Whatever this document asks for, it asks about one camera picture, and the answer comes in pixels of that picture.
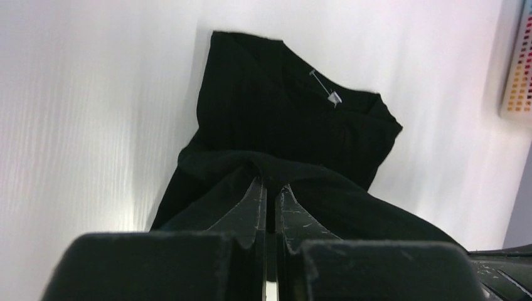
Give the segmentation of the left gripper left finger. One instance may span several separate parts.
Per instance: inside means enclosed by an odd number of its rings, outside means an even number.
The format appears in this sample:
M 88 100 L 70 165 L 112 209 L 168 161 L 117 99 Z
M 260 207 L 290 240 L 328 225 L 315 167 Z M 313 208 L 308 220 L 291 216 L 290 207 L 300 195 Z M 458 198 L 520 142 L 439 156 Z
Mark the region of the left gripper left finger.
M 243 249 L 251 249 L 265 236 L 266 198 L 267 190 L 262 180 L 256 177 L 241 200 L 207 231 L 228 233 Z

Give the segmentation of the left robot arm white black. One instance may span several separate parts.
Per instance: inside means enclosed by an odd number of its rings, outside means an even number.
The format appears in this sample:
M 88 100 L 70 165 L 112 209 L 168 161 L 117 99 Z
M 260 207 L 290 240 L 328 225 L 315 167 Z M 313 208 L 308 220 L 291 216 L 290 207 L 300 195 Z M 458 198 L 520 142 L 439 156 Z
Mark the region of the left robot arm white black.
M 201 200 L 229 233 L 225 300 L 265 298 L 275 236 L 279 300 L 530 300 L 531 247 L 466 251 L 430 223 L 343 177 L 277 184 L 237 176 Z

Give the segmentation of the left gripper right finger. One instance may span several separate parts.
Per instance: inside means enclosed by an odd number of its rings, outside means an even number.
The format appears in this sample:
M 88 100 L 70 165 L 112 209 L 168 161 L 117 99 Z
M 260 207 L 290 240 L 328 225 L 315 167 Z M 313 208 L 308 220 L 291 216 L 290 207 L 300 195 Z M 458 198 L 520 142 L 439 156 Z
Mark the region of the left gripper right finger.
M 290 254 L 296 254 L 306 240 L 341 240 L 297 201 L 290 185 L 282 188 L 275 205 L 276 232 Z

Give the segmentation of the black t shirt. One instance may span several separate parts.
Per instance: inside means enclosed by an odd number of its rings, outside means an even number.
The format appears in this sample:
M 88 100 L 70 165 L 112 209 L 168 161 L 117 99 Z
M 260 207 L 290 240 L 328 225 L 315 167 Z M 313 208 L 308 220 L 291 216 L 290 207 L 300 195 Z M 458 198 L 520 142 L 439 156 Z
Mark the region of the black t shirt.
M 179 153 L 153 230 L 208 224 L 201 200 L 214 185 L 259 177 L 271 189 L 308 177 L 343 177 L 368 190 L 402 126 L 377 93 L 318 75 L 283 41 L 214 31 L 198 95 L 198 130 Z

